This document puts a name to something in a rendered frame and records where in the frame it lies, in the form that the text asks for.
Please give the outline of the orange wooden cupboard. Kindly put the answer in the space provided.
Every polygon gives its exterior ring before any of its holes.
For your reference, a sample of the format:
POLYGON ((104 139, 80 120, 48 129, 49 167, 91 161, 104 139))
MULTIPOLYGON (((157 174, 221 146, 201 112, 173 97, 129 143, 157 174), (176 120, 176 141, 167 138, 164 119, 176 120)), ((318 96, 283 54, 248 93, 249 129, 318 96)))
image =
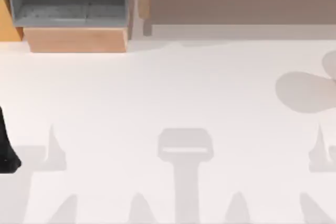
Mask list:
POLYGON ((23 39, 23 29, 12 22, 9 0, 0 0, 0 42, 18 42, 23 39))

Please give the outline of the pale wooden drawer front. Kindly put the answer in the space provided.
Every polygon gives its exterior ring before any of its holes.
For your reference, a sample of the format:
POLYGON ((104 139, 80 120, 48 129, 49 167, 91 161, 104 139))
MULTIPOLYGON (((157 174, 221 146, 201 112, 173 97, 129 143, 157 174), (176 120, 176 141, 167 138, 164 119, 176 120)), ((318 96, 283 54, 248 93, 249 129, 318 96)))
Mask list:
POLYGON ((31 52, 120 53, 126 52, 127 28, 24 28, 31 52))

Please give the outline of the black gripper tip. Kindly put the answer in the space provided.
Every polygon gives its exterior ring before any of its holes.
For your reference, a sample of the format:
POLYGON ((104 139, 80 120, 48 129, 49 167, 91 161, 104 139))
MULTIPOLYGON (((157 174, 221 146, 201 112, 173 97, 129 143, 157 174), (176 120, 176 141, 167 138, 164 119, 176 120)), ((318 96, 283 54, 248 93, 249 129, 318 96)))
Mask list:
POLYGON ((20 158, 10 144, 3 111, 0 107, 0 174, 13 174, 21 165, 22 162, 20 158))

